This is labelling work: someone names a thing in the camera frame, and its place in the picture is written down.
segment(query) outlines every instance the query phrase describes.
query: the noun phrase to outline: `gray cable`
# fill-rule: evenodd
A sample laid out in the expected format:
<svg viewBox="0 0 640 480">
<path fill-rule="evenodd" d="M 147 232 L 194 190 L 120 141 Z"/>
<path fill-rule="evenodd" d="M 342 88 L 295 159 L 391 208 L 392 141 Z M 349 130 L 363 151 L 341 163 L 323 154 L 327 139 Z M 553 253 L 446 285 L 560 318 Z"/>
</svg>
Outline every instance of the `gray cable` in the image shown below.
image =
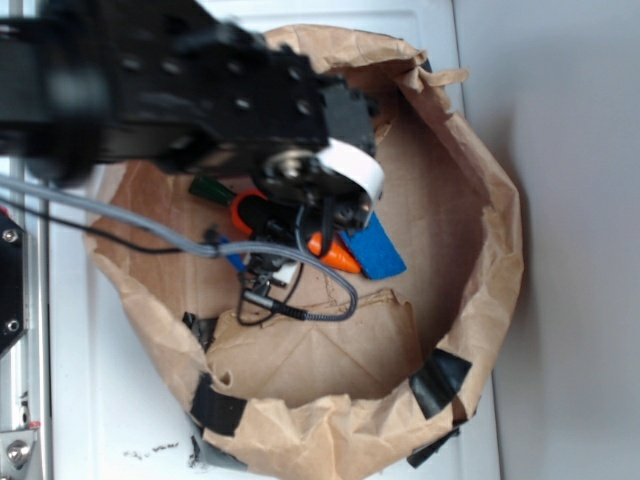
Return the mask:
<svg viewBox="0 0 640 480">
<path fill-rule="evenodd" d="M 151 220 L 150 218 L 144 217 L 124 208 L 98 202 L 90 198 L 71 195 L 69 193 L 61 192 L 60 190 L 55 190 L 43 185 L 26 183 L 17 178 L 9 177 L 3 174 L 0 174 L 0 187 L 20 192 L 25 195 L 32 195 L 49 202 L 60 203 L 62 205 L 67 205 L 70 207 L 78 208 L 80 210 L 85 210 L 112 218 L 119 222 L 126 223 L 127 225 L 145 230 L 157 236 L 158 238 L 165 240 L 167 243 L 176 246 L 180 250 L 200 257 L 211 258 L 220 256 L 226 257 L 229 255 L 242 253 L 266 253 L 279 255 L 310 265 L 335 280 L 342 288 L 344 288 L 349 294 L 350 302 L 349 307 L 342 314 L 322 315 L 309 313 L 305 316 L 305 320 L 335 322 L 346 320 L 353 315 L 358 306 L 358 294 L 353 285 L 351 285 L 344 278 L 338 275 L 330 267 L 321 263 L 317 258 L 294 248 L 267 242 L 233 242 L 215 246 L 202 245 L 188 239 L 187 237 L 159 222 Z"/>
</svg>

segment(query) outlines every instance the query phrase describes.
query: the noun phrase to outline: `robotic arm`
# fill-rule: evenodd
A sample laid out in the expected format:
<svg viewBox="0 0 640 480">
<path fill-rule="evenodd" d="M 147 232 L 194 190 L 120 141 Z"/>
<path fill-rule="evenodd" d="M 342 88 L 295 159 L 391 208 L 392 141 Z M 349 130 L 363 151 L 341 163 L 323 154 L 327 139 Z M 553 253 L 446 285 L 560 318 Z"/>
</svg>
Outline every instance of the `robotic arm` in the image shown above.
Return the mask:
<svg viewBox="0 0 640 480">
<path fill-rule="evenodd" d="M 60 186 L 97 162 L 251 175 L 270 200 L 366 227 L 375 104 L 195 0 L 49 0 L 0 20 L 0 154 Z"/>
</svg>

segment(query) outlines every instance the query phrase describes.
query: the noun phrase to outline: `black tape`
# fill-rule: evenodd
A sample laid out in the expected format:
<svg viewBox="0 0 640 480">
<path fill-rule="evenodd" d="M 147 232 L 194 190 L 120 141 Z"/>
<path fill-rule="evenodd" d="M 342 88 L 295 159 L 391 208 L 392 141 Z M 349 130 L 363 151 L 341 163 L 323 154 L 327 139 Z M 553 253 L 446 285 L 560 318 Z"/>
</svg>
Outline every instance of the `black tape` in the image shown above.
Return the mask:
<svg viewBox="0 0 640 480">
<path fill-rule="evenodd" d="M 198 343 L 202 346 L 202 349 L 206 352 L 213 343 L 213 332 L 216 329 L 218 323 L 217 318 L 202 319 L 196 317 L 195 314 L 184 312 L 182 316 L 182 323 L 184 323 L 191 333 L 196 337 Z"/>
<path fill-rule="evenodd" d="M 226 468 L 227 470 L 247 471 L 248 466 L 246 463 L 241 462 L 233 455 L 229 455 L 218 447 L 205 442 L 202 438 L 204 430 L 193 422 L 191 422 L 191 426 L 194 434 L 191 437 L 193 454 L 189 459 L 190 467 L 193 468 L 197 463 L 206 463 L 214 467 Z"/>
<path fill-rule="evenodd" d="M 470 369 L 470 362 L 436 349 L 423 367 L 409 377 L 409 385 L 427 420 L 456 398 Z"/>
<path fill-rule="evenodd" d="M 409 462 L 409 465 L 411 465 L 413 468 L 418 468 L 424 462 L 429 460 L 433 454 L 438 453 L 438 450 L 440 450 L 445 443 L 447 443 L 453 437 L 457 437 L 458 435 L 460 435 L 460 429 L 456 428 L 455 430 L 447 433 L 440 440 L 436 440 L 432 444 L 427 445 L 426 447 L 419 448 L 418 450 L 413 452 L 413 454 L 407 457 L 407 462 Z"/>
<path fill-rule="evenodd" d="M 424 68 L 427 72 L 429 73 L 433 73 L 433 68 L 431 67 L 431 62 L 429 61 L 429 59 L 427 58 L 424 63 L 422 65 L 420 65 L 422 68 Z"/>
<path fill-rule="evenodd" d="M 204 427 L 226 437 L 233 437 L 240 425 L 247 401 L 216 392 L 211 375 L 203 373 L 193 396 L 191 415 Z"/>
</svg>

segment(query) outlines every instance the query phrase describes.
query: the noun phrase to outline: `paper bag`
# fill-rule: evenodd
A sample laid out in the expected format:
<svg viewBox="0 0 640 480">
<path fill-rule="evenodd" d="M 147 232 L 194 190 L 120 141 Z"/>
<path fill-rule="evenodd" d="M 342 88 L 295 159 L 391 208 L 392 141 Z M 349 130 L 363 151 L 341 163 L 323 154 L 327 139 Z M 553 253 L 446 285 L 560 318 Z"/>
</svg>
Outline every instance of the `paper bag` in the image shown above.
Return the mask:
<svg viewBox="0 0 640 480">
<path fill-rule="evenodd" d="M 381 281 L 345 274 L 361 297 L 346 322 L 275 318 L 248 328 L 236 322 L 240 287 L 225 260 L 142 255 L 94 238 L 87 245 L 209 444 L 278 478 L 362 479 L 476 411 L 520 289 L 518 192 L 464 118 L 448 112 L 444 86 L 466 72 L 428 73 L 426 52 L 358 31 L 294 26 L 268 40 L 378 99 L 386 181 L 377 214 L 408 270 Z M 110 167 L 101 195 L 196 240 L 214 224 L 243 239 L 228 211 L 187 193 L 190 182 L 130 162 Z M 94 225 L 163 246 L 105 218 Z M 346 300 L 305 271 L 292 303 L 337 312 Z M 206 352 L 184 312 L 219 317 Z"/>
</svg>

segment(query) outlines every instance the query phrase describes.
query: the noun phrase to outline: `black metal bracket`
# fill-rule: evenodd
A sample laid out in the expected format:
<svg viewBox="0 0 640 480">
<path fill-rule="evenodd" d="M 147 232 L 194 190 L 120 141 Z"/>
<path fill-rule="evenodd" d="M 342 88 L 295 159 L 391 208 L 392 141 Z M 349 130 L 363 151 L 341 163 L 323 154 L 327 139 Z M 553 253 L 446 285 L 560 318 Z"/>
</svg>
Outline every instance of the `black metal bracket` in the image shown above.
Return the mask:
<svg viewBox="0 0 640 480">
<path fill-rule="evenodd" d="M 0 357 L 24 335 L 25 232 L 0 212 Z"/>
</svg>

